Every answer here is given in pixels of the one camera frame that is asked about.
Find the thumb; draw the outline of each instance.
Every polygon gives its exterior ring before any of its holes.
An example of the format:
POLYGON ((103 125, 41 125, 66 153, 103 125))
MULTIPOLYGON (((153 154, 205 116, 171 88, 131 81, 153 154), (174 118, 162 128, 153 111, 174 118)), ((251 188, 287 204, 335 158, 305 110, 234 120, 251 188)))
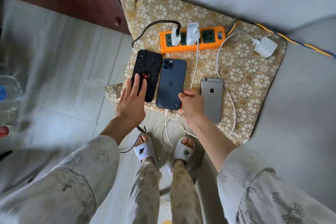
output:
POLYGON ((183 102, 183 99, 186 97, 182 92, 178 94, 178 98, 183 102))

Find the green socket panel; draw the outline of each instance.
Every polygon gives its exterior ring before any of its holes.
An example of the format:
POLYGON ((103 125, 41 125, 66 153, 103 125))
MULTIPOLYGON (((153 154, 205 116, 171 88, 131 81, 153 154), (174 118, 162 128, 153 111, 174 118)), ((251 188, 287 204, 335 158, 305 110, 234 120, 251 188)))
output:
MULTIPOLYGON (((166 34, 166 43, 167 47, 172 47, 173 45, 171 44, 171 34, 166 34)), ((181 32, 181 45, 187 45, 187 39, 186 39, 186 33, 181 32)))
POLYGON ((203 30, 202 31, 202 41, 204 44, 216 42, 215 31, 213 29, 203 30))

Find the yellow and blue wire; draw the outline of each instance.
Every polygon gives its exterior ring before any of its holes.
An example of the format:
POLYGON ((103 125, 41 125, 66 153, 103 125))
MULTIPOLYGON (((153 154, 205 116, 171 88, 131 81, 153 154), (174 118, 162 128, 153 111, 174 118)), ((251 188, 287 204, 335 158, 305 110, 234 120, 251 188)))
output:
MULTIPOLYGON (((229 30, 228 30, 228 31, 226 32, 226 34, 225 34, 226 36, 228 36, 228 35, 230 35, 230 34, 232 33, 232 31, 234 30, 234 28, 235 28, 235 26, 236 26, 236 22, 237 22, 237 20, 238 20, 238 18, 236 18, 236 19, 233 21, 233 23, 231 24, 231 27, 229 28, 229 30)), ((290 38, 286 37, 286 36, 283 35, 282 33, 276 32, 276 31, 274 31, 274 30, 270 30, 270 29, 268 29, 267 27, 265 27, 265 26, 263 26, 263 25, 261 25, 261 24, 259 24, 259 23, 255 23, 255 25, 258 26, 258 27, 261 27, 261 28, 267 30, 268 32, 271 32, 271 33, 273 33, 273 34, 275 34, 275 35, 277 35, 277 36, 279 36, 279 37, 282 37, 283 39, 287 40, 287 41, 290 42, 290 43, 293 43, 293 44, 299 44, 299 45, 301 45, 301 46, 303 46, 303 47, 305 47, 305 48, 308 48, 308 49, 311 49, 311 50, 315 50, 315 51, 317 51, 317 52, 319 52, 319 53, 322 53, 322 54, 324 54, 324 55, 327 55, 327 56, 330 56, 330 57, 333 57, 333 58, 336 59, 336 55, 335 55, 334 53, 332 53, 332 52, 329 52, 329 51, 326 51, 326 50, 322 50, 322 49, 316 48, 316 47, 314 47, 314 46, 312 46, 312 45, 310 45, 310 44, 303 44, 303 43, 300 43, 300 42, 298 42, 298 41, 296 41, 296 40, 293 40, 293 39, 290 39, 290 38)))

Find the sleeve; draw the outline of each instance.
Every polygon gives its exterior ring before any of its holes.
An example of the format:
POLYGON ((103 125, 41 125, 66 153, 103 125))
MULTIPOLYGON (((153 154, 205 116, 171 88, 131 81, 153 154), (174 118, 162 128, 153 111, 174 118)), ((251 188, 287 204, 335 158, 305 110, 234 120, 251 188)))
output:
POLYGON ((229 223, 336 223, 336 214, 298 188, 286 184, 254 150, 233 150, 217 176, 229 223))
POLYGON ((2 198, 0 223, 89 223, 114 184, 119 155, 111 137, 95 137, 40 180, 2 198))

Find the person's left hand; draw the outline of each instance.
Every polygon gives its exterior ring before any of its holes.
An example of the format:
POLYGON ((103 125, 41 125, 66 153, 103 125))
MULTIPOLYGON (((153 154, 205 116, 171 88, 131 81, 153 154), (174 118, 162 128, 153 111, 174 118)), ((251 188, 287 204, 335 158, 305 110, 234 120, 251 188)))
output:
POLYGON ((120 96, 120 101, 115 111, 115 117, 125 120, 132 128, 138 126, 146 116, 145 113, 145 95, 147 90, 147 81, 143 79, 141 90, 138 95, 140 84, 140 75, 136 74, 132 87, 132 80, 128 79, 126 87, 120 96))

